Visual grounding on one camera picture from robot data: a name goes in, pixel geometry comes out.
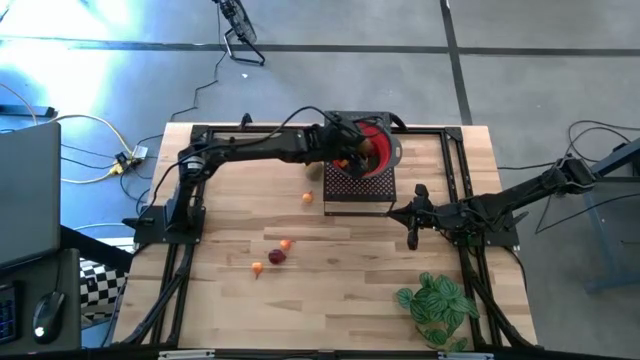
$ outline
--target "checkered cloth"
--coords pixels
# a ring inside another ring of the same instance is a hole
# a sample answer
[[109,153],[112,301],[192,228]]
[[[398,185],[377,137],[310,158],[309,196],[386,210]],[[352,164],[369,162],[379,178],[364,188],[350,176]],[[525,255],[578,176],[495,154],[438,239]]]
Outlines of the checkered cloth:
[[80,307],[83,323],[111,317],[120,288],[127,273],[102,264],[83,260],[80,263]]

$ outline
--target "computer mouse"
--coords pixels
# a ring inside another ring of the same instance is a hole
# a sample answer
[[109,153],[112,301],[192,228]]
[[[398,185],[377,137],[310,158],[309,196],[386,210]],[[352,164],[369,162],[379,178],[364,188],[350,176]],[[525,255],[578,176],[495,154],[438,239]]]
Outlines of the computer mouse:
[[58,291],[40,298],[33,312],[33,339],[48,344],[58,338],[62,325],[64,294]]

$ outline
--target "desk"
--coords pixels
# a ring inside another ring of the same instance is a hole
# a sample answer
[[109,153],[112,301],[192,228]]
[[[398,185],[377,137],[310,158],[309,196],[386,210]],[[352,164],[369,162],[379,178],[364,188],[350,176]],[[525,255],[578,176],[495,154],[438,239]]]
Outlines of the desk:
[[[188,145],[192,125],[167,124],[153,187]],[[462,130],[474,192],[500,191],[488,128]],[[434,203],[448,202],[440,141],[426,135],[399,139],[404,154],[395,170],[398,204],[411,200],[416,183],[427,186]],[[157,204],[173,194],[177,176],[167,176]],[[312,204],[301,201],[307,191],[316,194]],[[207,182],[204,204],[207,218],[191,270],[181,348],[426,350],[394,292],[417,289],[424,271],[462,281],[456,249],[434,231],[421,231],[418,251],[410,251],[406,229],[390,219],[325,217],[322,182],[307,180],[303,165],[225,164]],[[296,241],[288,259],[269,264],[267,253],[285,238]],[[157,298],[166,251],[152,245],[134,259],[116,341],[133,331]],[[255,261],[265,264],[258,280],[250,270]],[[497,303],[535,343],[520,268],[502,248],[487,249],[487,261]],[[163,338],[171,303],[168,309]],[[481,327],[489,341],[487,322]],[[468,323],[456,336],[470,336]]]

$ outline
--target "keyboard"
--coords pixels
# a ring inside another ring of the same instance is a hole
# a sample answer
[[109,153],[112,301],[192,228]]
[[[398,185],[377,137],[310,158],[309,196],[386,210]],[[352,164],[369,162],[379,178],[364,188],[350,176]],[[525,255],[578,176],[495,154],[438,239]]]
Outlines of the keyboard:
[[18,339],[15,283],[0,284],[0,344]]

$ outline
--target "black perforated box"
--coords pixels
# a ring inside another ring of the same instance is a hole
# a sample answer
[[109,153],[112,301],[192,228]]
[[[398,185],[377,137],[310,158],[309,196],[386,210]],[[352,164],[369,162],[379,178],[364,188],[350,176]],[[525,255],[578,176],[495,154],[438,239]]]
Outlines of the black perforated box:
[[[380,116],[385,119],[385,127],[388,130],[391,128],[391,120],[386,113],[344,111],[334,113],[345,119]],[[382,216],[396,201],[395,172],[393,168],[389,168],[371,178],[354,179],[336,168],[333,163],[326,162],[323,195],[325,215]]]

